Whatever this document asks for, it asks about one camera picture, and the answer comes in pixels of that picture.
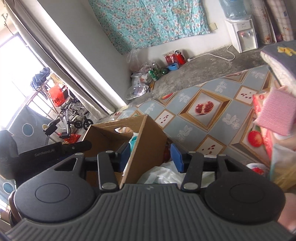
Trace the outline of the person's right hand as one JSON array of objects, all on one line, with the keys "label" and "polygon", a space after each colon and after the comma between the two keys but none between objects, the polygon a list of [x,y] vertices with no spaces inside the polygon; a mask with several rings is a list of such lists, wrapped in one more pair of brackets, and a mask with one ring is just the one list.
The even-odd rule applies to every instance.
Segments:
[{"label": "person's right hand", "polygon": [[285,194],[285,206],[281,212],[278,222],[291,233],[295,233],[296,228],[296,195],[293,193]]}]

